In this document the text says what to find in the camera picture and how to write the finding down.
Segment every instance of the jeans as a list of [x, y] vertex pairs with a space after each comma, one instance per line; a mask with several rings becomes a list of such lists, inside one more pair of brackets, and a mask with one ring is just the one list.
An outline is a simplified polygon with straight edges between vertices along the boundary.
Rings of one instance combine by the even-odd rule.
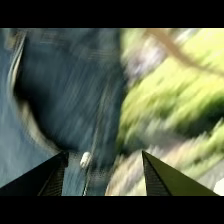
[[126, 86], [119, 38], [118, 28], [0, 30], [0, 187], [67, 150], [62, 195], [104, 195]]

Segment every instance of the blue denim fabric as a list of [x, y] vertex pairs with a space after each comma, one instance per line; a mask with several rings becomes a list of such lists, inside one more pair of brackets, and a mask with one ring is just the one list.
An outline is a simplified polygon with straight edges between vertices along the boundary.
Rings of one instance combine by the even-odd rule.
[[[1, 29], [0, 186], [68, 150], [63, 195], [104, 195], [126, 84], [119, 38], [118, 28]], [[24, 100], [42, 141], [21, 116]]]

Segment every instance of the clothing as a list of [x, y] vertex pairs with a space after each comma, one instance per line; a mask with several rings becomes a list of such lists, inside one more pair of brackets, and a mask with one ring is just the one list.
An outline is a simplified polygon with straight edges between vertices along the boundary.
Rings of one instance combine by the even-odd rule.
[[63, 195], [104, 195], [126, 86], [119, 29], [3, 28], [0, 57], [0, 186], [68, 150]]

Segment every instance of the black triangular object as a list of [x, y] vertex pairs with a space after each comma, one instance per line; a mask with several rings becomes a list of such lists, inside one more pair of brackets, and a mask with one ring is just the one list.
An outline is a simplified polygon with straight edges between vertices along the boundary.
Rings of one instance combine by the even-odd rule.
[[68, 153], [59, 153], [0, 189], [0, 196], [60, 196]]
[[154, 156], [142, 157], [147, 196], [218, 196]]

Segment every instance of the zipper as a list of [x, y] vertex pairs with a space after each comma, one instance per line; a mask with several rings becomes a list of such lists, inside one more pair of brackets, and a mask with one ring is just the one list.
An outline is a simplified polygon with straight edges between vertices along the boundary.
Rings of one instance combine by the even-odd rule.
[[110, 97], [111, 94], [108, 94], [108, 90], [109, 90], [109, 82], [110, 81], [110, 77], [108, 77], [107, 79], [107, 84], [106, 84], [106, 87], [103, 91], [103, 94], [101, 96], [101, 99], [100, 99], [100, 105], [99, 105], [99, 109], [98, 109], [98, 113], [97, 113], [97, 123], [96, 123], [96, 129], [95, 129], [95, 133], [94, 133], [94, 137], [93, 137], [93, 144], [92, 144], [92, 149], [91, 149], [91, 158], [90, 158], [90, 161], [89, 161], [89, 166], [88, 166], [88, 169], [87, 169], [87, 172], [86, 172], [86, 175], [87, 175], [87, 178], [86, 178], [86, 183], [85, 183], [85, 187], [84, 187], [84, 190], [83, 190], [83, 194], [82, 196], [86, 196], [87, 195], [87, 191], [88, 191], [88, 187], [89, 187], [89, 183], [90, 183], [90, 179], [91, 179], [91, 168], [92, 168], [92, 165], [93, 165], [93, 158], [94, 158], [94, 153], [95, 153], [95, 150], [97, 148], [97, 143], [98, 143], [98, 140], [99, 140], [99, 127], [101, 125], [101, 121], [102, 121], [102, 117], [103, 117], [103, 111], [104, 111], [104, 108], [105, 108], [105, 105], [106, 102], [110, 102]]

